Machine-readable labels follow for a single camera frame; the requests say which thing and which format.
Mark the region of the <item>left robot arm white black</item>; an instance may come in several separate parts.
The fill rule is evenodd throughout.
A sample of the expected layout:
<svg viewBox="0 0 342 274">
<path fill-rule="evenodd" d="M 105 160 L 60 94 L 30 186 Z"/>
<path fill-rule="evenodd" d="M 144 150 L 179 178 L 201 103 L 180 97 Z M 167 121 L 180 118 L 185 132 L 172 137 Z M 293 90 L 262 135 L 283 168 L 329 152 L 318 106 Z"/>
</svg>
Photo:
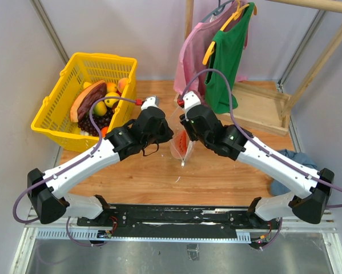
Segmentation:
<svg viewBox="0 0 342 274">
<path fill-rule="evenodd" d="M 68 192 L 101 169 L 144 153 L 151 144 L 166 143 L 172 136 L 165 113 L 150 106 L 136 119 L 111 130 L 100 144 L 70 161 L 45 172 L 38 168 L 31 170 L 27 174 L 27 195 L 38 220 L 50 224 L 70 215 L 86 217 L 99 226 L 107 224 L 110 211 L 104 198 L 69 195 Z"/>
</svg>

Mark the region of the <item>clear zip top bag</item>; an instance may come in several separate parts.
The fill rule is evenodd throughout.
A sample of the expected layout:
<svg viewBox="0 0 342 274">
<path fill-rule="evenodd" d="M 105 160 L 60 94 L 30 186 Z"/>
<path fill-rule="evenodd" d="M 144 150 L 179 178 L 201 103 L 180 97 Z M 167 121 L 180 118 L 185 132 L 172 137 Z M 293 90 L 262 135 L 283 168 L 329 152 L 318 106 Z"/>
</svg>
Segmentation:
<svg viewBox="0 0 342 274">
<path fill-rule="evenodd" d="M 189 139 L 188 133 L 180 123 L 180 116 L 184 111 L 176 107 L 168 119 L 168 124 L 173 131 L 173 137 L 170 140 L 171 155 L 180 161 L 181 167 L 185 167 L 194 150 L 195 142 Z"/>
</svg>

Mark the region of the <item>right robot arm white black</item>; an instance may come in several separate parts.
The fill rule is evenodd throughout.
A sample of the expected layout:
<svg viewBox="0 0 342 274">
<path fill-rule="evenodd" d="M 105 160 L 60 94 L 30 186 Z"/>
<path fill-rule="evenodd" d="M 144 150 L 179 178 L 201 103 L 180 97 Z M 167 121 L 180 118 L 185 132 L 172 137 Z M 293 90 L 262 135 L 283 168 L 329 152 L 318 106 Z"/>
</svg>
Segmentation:
<svg viewBox="0 0 342 274">
<path fill-rule="evenodd" d="M 224 126 L 203 104 L 184 109 L 180 122 L 192 141 L 200 141 L 219 156 L 249 164 L 285 185 L 289 192 L 272 198 L 255 198 L 247 210 L 247 223 L 260 228 L 277 217 L 296 216 L 319 224 L 331 195 L 333 171 L 303 166 L 272 150 L 247 130 Z"/>
</svg>

